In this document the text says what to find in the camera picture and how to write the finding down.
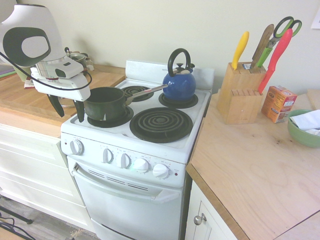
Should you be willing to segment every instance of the oven door handle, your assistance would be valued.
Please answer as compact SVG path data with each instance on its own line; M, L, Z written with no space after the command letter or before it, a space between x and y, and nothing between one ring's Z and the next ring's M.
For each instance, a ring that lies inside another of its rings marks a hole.
M180 193L177 191L169 190L169 189L163 189L157 196L146 196L146 195L141 195L141 194L135 194L135 193L130 193L118 189L114 189L112 187L106 186L104 184L101 184L100 182L97 182L91 178L88 178L85 176L83 173L80 172L80 167L74 169L72 171L72 174L80 178L87 183L91 184L94 188L103 191L105 193L108 193L110 195L123 198L123 199L128 199L128 200L133 200L136 202L147 202L147 203L153 203L153 204L163 204L170 202L180 196Z

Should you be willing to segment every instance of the burner drip pan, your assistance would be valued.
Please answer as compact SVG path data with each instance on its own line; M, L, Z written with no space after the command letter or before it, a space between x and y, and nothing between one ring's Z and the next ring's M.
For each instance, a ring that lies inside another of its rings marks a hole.
M130 97L133 94L142 92L142 91L147 90L147 89L150 89L150 88L146 87L146 86L127 86L125 88L122 88L121 90L124 91L124 95L126 97ZM132 102L141 102L141 101L144 101L144 100L147 100L147 99L151 98L153 95L154 95L154 93L151 92L151 93L146 94L146 95L137 96L136 98L133 99Z
M198 97L197 95L193 95L192 98L189 100L185 101L176 101L176 100L171 100L167 97L165 97L164 93L161 93L159 96L159 102L169 108L175 108L175 109L188 109L193 106L195 106L198 103Z
M90 117L87 117L88 122L95 126L95 127L99 127L99 128L114 128L114 127L118 127L121 126L127 122L129 122L132 117L134 116L134 111L132 110L131 107L126 106L125 107L125 115L117 120L113 120L113 121L100 121L100 120L94 120Z
M183 111L155 107L139 112L130 122L131 132L152 143L171 143L188 135L193 128L191 118Z

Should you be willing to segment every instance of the stove knob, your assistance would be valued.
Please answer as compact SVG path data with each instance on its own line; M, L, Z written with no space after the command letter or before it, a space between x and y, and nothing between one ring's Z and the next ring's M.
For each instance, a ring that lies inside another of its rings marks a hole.
M118 168L126 169L130 165L130 162L130 157L125 153L116 156L116 165Z
M114 154L112 153L112 151L108 148L105 148L103 150L103 153L102 153L102 161L104 164L109 164L112 162L112 160L114 159Z
M78 139L70 142L70 148L74 155L81 155L84 152L84 145Z
M169 169L166 165L157 164L154 166L152 173L157 178L165 179L169 175Z
M133 169L140 173L145 173L149 169L149 163L143 158L138 158L134 161Z

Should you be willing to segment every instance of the tea kettle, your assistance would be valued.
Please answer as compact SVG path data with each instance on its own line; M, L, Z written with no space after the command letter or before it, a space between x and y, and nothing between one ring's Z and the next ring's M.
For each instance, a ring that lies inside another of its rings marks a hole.
M174 61L180 53L185 55L185 68L182 67L183 63L177 63L178 67L173 69ZM186 101L193 97L196 91L196 80L192 75L194 67L190 54L184 48L178 48L171 53L168 61L168 74L162 82L162 84L168 85L163 89L166 98L174 101Z

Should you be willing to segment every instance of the oven door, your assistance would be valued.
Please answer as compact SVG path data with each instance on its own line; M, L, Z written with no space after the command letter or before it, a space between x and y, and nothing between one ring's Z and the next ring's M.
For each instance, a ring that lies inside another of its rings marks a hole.
M178 240L183 190L77 165L71 172L102 240Z

